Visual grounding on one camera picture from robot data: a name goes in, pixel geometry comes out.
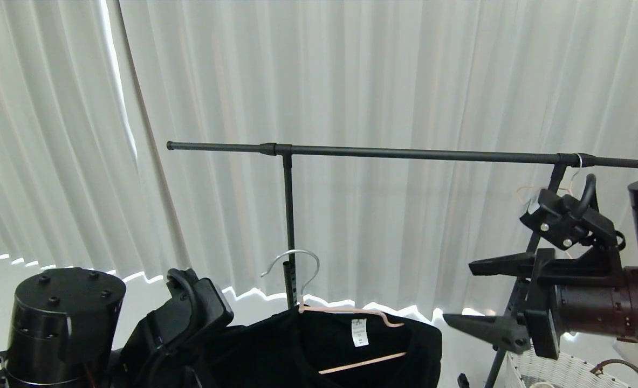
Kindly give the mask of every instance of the basket handle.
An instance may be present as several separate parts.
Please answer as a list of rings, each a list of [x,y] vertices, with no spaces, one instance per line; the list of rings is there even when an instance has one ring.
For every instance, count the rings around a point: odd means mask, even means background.
[[[601,363],[598,363],[597,366],[592,368],[592,370],[590,370],[590,373],[594,373],[595,375],[599,376],[600,374],[604,373],[604,366],[607,366],[608,364],[624,364],[626,366],[630,366],[630,368],[632,368],[638,374],[638,367],[633,365],[632,363],[629,363],[628,361],[623,361],[623,359],[607,359],[606,361],[602,361]]]

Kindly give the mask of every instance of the black t-shirt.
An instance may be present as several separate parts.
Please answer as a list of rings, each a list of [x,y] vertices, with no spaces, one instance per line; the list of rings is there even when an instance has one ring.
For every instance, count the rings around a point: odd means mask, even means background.
[[[427,387],[441,371],[441,331],[388,315],[331,314],[297,308],[249,327],[230,327],[207,341],[195,369],[210,377],[205,388]],[[324,369],[407,352],[405,356],[320,374]]]

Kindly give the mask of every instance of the black metal rod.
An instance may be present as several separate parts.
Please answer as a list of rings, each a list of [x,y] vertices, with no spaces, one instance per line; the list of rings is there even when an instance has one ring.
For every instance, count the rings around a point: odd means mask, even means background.
[[[505,162],[532,164],[565,164],[571,167],[580,165],[576,153],[500,153],[450,150],[411,150],[400,148],[356,148],[356,147],[319,147],[318,145],[290,144],[218,144],[218,143],[178,143],[168,142],[170,150],[213,150],[227,152],[263,153],[265,155],[324,155],[347,157],[382,157],[391,159],[421,160],[459,160],[467,162]],[[638,160],[612,157],[595,157],[580,153],[583,167],[605,165],[606,167],[625,167],[638,169]]]
[[[283,182],[285,185],[285,218],[287,224],[287,249],[294,249],[294,209],[292,199],[292,155],[283,155]],[[287,307],[292,309],[297,304],[297,268],[294,263],[294,253],[289,255],[286,276]]]
[[[558,191],[558,187],[561,185],[563,176],[566,173],[566,167],[567,166],[565,164],[554,165],[553,170],[551,171],[551,178],[548,180],[548,189],[553,192]],[[527,244],[526,252],[536,251],[540,240],[541,236],[533,232],[532,236],[530,236],[530,241]],[[523,278],[516,279],[516,284],[513,290],[518,289],[521,281],[523,281]],[[506,305],[506,315],[516,316],[518,314],[518,307],[521,305],[521,301],[524,297],[525,295],[523,295],[523,293],[512,292],[511,297],[508,299],[508,304]],[[498,374],[501,371],[504,358],[506,358],[506,350],[497,349],[493,363],[491,364],[491,369],[489,370],[489,375],[486,378],[486,383],[484,383],[484,388],[493,388],[496,383],[496,379],[498,378]]]

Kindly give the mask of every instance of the rack leg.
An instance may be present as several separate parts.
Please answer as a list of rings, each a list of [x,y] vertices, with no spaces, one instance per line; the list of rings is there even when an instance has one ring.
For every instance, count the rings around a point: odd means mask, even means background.
[[[551,178],[550,181],[548,182],[548,189],[550,189],[553,192],[557,192],[558,191],[558,186],[560,186],[561,181],[563,180],[563,176],[566,173],[566,167],[567,165],[565,164],[556,164],[553,167],[553,170],[551,171]],[[539,246],[539,240],[540,240],[540,236],[536,233],[533,233],[532,236],[530,237],[530,241],[527,245],[527,252],[534,252],[537,250],[537,247]],[[517,288],[519,286],[519,282],[521,281],[521,278],[516,279],[516,285],[515,288]],[[518,305],[520,302],[520,299],[524,297],[524,295],[517,295],[518,293],[511,293],[511,297],[508,300],[508,304],[506,307],[506,315],[511,315],[511,316],[515,316],[518,313]],[[486,383],[484,384],[484,388],[493,388],[494,384],[496,383],[496,378],[498,378],[498,373],[499,371],[501,371],[501,366],[503,364],[503,360],[504,358],[506,358],[506,351],[502,350],[502,349],[498,349],[496,351],[496,356],[493,359],[493,364],[491,364],[491,370],[489,371],[489,375],[486,378]]]
[[[287,223],[287,249],[294,249],[294,210],[292,209],[292,155],[283,155],[283,178],[285,184],[285,217]],[[292,309],[297,304],[297,273],[294,263],[294,253],[289,261],[283,263],[285,272],[285,292],[287,308]]]

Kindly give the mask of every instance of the white wicker basket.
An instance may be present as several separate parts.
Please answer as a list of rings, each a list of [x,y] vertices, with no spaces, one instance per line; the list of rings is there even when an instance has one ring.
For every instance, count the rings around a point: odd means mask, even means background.
[[[522,355],[506,356],[506,388],[528,388],[547,382],[555,388],[629,388],[619,379],[605,373],[594,374],[594,365],[565,353],[554,361],[536,356],[534,349]]]

